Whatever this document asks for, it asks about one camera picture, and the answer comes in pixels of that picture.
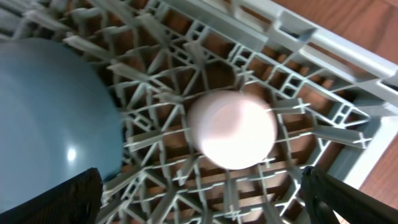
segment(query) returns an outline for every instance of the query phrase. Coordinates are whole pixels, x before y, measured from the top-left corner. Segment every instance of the dish rack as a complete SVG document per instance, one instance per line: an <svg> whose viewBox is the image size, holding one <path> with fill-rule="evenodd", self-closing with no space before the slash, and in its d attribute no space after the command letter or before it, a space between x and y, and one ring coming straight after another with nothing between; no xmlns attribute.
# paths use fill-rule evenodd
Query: dish rack
<svg viewBox="0 0 398 224"><path fill-rule="evenodd" d="M398 131L398 66L272 1L0 6L0 38L63 42L120 109L122 172L104 183L97 223L309 223L302 169L359 188ZM270 103L278 137L262 163L223 170L193 148L186 112L217 90Z"/></svg>

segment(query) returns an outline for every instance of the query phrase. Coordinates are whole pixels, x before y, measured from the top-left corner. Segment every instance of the black object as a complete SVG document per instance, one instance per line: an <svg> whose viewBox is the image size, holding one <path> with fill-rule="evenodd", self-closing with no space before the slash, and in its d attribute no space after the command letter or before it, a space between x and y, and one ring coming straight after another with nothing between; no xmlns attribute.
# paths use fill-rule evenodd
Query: black object
<svg viewBox="0 0 398 224"><path fill-rule="evenodd" d="M0 223L92 224L101 207L102 189L98 169L90 168L0 214Z"/></svg>
<svg viewBox="0 0 398 224"><path fill-rule="evenodd" d="M398 210L316 167L305 168L301 191L312 224L339 224L333 211L350 224L398 223Z"/></svg>

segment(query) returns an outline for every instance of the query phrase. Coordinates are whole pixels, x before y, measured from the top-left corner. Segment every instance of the white round object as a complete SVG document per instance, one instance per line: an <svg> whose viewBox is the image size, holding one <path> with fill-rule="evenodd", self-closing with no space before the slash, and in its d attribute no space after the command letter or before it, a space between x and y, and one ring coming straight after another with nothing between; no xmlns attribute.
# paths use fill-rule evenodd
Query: white round object
<svg viewBox="0 0 398 224"><path fill-rule="evenodd" d="M188 112L196 147L216 165L243 169L263 161L276 138L268 104L235 91L200 98Z"/></svg>

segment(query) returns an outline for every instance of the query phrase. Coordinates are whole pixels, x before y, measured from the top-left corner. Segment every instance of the wooden floor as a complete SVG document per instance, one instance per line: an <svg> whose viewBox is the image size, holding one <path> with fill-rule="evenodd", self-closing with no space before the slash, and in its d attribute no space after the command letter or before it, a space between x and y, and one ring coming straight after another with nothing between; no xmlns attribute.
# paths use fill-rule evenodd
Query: wooden floor
<svg viewBox="0 0 398 224"><path fill-rule="evenodd" d="M324 28L398 63L397 0L274 0ZM398 137L361 190L398 208Z"/></svg>

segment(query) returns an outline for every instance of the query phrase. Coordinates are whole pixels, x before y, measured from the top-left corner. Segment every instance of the gray dish rack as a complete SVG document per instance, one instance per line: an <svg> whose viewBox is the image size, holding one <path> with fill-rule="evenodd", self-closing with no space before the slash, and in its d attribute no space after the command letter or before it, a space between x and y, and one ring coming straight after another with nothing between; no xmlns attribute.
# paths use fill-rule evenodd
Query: gray dish rack
<svg viewBox="0 0 398 224"><path fill-rule="evenodd" d="M258 211L268 223L309 223L305 210L295 220L285 215L293 203L304 206L299 194L301 170L316 165L332 142L344 144L328 173L358 188L398 131L398 65L272 1L0 0L0 9L6 21L0 22L0 39L39 36L58 40L75 49L94 69L106 67L109 71L109 90L118 101L124 123L123 162L130 169L104 183L98 223L112 223L115 218L121 223L131 218L138 223L245 223L246 215ZM183 33L162 23L169 11L189 21ZM112 23L110 15L121 23ZM91 34L86 22L94 17L101 22ZM139 38L142 30L154 44L146 45L147 40ZM134 38L131 48L119 54L116 37L125 32L132 32ZM233 46L228 54L203 46L213 34ZM102 36L102 42L96 41L97 35ZM266 47L284 52L285 57L271 57L264 51ZM147 63L145 55L152 52L155 54ZM127 63L130 58L136 66ZM253 61L270 67L269 73L256 74ZM305 66L305 73L288 66L291 61ZM233 82L217 88L209 84L206 66L215 62L227 65ZM192 75L181 88L176 74L187 70ZM283 79L275 85L273 80L280 80L280 74ZM333 83L320 85L312 79L317 76ZM202 82L203 89L192 93L195 82ZM277 142L287 166L270 169L275 161L270 156L254 167L254 174L224 170L224 179L202 183L199 163L205 158L190 144L184 102L216 90L243 91L253 83L270 93L278 121ZM132 87L134 92L126 96L124 90ZM329 99L330 110L321 113L305 102L300 97L303 88ZM347 100L338 94L340 91L349 91L355 99ZM139 103L141 99L145 99L144 106ZM167 105L172 109L161 123L156 108ZM292 134L285 126L285 114L309 114L313 127ZM358 119L350 121L351 114ZM179 126L171 129L175 119L179 119ZM164 141L177 133L188 142L188 154L170 160ZM316 145L307 161L297 165L292 159L292 141L308 135L314 136ZM155 152L157 162L151 158ZM175 165L178 169L172 174L170 169ZM267 180L281 174L291 179L289 189L283 197L270 200ZM156 193L148 192L148 180L157 186ZM262 203L241 205L243 182L259 183ZM206 198L207 191L217 187L223 188L223 209L214 209ZM193 212L184 215L181 202Z"/></svg>

